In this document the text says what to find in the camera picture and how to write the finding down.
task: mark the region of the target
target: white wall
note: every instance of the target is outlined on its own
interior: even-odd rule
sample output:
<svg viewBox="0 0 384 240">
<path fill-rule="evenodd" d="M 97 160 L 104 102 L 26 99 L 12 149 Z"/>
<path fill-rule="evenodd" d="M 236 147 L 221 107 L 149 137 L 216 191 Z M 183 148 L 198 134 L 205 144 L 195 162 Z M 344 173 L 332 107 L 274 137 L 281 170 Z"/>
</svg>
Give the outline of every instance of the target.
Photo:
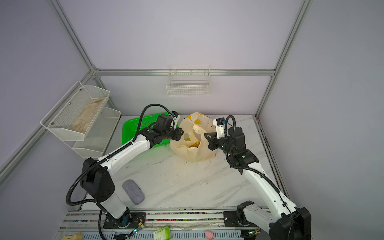
<svg viewBox="0 0 384 240">
<path fill-rule="evenodd" d="M 140 115 L 151 103 L 164 105 L 170 111 L 188 115 L 254 114 L 269 83 L 269 76 L 212 76 L 209 96 L 168 97 L 168 76 L 102 76 L 122 115 Z M 160 113 L 152 107 L 146 114 Z"/>
<path fill-rule="evenodd" d="M 2 165 L 87 68 L 46 0 L 0 1 L 0 45 Z M 82 162 L 46 133 L 0 191 L 0 239 L 53 239 Z"/>
<path fill-rule="evenodd" d="M 98 68 L 274 69 L 302 0 L 61 0 Z"/>
<path fill-rule="evenodd" d="M 261 114 L 313 238 L 382 239 L 384 2 L 315 0 Z"/>
</svg>

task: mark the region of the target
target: gray oval object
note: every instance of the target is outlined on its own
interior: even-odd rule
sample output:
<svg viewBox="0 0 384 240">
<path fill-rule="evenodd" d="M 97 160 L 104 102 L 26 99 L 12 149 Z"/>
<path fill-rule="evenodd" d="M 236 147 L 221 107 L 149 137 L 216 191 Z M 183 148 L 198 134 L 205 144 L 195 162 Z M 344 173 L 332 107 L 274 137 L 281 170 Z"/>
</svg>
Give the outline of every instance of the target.
<svg viewBox="0 0 384 240">
<path fill-rule="evenodd" d="M 137 205 L 144 201 L 144 193 L 142 190 L 136 185 L 136 183 L 128 179 L 122 184 L 122 188 L 128 194 L 128 197 L 132 200 L 132 202 Z"/>
</svg>

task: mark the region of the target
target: mesh shelf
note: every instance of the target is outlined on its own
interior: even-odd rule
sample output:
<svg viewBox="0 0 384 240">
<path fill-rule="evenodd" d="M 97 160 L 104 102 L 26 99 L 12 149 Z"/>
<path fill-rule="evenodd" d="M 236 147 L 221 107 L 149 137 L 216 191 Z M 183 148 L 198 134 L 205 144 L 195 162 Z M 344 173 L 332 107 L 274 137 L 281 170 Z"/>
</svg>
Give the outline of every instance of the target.
<svg viewBox="0 0 384 240">
<path fill-rule="evenodd" d="M 107 148 L 120 115 L 120 111 L 105 107 L 84 141 L 76 142 L 72 149 L 83 158 L 101 157 Z"/>
<path fill-rule="evenodd" d="M 60 112 L 53 118 L 48 126 L 45 126 L 50 132 L 62 141 L 84 141 L 90 129 L 95 123 L 95 120 L 100 115 L 102 109 L 109 99 L 109 91 L 98 88 L 96 86 L 83 86 L 80 82 L 79 89 L 70 98 L 68 103 L 60 110 Z M 93 117 L 90 125 L 85 133 L 70 130 L 71 125 L 76 118 L 81 114 L 83 108 L 92 99 L 103 98 L 105 100 L 101 103 L 99 110 Z"/>
<path fill-rule="evenodd" d="M 169 70 L 168 96 L 208 96 L 210 92 L 209 69 Z"/>
</svg>

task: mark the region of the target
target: beige cloth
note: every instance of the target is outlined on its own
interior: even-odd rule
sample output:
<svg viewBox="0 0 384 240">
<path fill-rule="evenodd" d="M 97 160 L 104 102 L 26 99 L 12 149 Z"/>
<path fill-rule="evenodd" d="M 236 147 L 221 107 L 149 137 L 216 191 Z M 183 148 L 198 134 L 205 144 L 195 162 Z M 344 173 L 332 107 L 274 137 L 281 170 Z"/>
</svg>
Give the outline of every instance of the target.
<svg viewBox="0 0 384 240">
<path fill-rule="evenodd" d="M 106 97 L 92 99 L 71 126 L 72 131 L 85 133 Z"/>
</svg>

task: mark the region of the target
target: black mounting plate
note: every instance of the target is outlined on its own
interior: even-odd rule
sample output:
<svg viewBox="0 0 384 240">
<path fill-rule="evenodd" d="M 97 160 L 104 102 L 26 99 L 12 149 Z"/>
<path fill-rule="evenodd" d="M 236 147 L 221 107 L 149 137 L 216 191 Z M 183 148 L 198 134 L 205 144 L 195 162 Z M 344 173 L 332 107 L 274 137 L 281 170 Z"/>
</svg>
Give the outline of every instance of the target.
<svg viewBox="0 0 384 240">
<path fill-rule="evenodd" d="M 237 218 L 236 211 L 224 211 L 224 226 L 226 227 L 242 227 L 240 226 Z M 246 227 L 257 227 L 255 224 L 251 223 Z"/>
<path fill-rule="evenodd" d="M 139 226 L 140 221 L 145 223 L 145 217 L 147 213 L 145 212 L 131 212 L 131 220 L 129 221 L 129 224 L 126 228 L 129 229 L 136 229 Z M 116 229 L 119 228 L 112 219 L 106 218 L 104 221 L 104 229 Z"/>
</svg>

